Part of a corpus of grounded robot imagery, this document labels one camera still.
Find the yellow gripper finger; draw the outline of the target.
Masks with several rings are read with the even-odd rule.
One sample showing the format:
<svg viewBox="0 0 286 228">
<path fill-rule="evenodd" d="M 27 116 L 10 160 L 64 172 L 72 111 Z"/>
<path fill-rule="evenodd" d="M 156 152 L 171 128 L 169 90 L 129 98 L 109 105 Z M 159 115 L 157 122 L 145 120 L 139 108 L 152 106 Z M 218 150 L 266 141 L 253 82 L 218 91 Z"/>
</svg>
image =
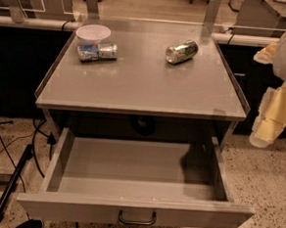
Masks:
<svg viewBox="0 0 286 228">
<path fill-rule="evenodd" d="M 266 89 L 258 112 L 249 142 L 254 147 L 265 148 L 286 128 L 286 82 L 277 89 Z"/>
<path fill-rule="evenodd" d="M 273 64 L 277 42 L 272 42 L 258 51 L 253 59 L 259 64 Z"/>
</svg>

